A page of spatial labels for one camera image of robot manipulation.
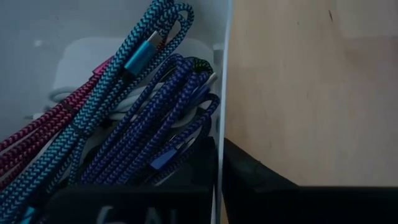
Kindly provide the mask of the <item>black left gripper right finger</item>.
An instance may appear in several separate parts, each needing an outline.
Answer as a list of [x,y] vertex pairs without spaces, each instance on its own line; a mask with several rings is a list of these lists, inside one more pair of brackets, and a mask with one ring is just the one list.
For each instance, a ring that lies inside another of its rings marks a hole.
[[229,224],[398,224],[398,187],[302,186],[224,140]]

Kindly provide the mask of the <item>white plastic bin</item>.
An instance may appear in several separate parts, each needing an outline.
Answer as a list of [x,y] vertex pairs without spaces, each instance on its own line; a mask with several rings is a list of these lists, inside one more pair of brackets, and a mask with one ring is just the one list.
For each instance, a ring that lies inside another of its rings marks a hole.
[[231,0],[0,0],[0,141],[49,107],[52,90],[84,84],[153,1],[193,10],[177,52],[210,62],[224,101]]

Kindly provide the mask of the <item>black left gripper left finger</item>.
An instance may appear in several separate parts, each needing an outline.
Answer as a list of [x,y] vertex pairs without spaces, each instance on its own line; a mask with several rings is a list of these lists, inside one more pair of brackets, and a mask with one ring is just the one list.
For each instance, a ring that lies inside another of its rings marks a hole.
[[215,224],[215,140],[207,137],[158,186],[65,188],[45,207],[49,224]]

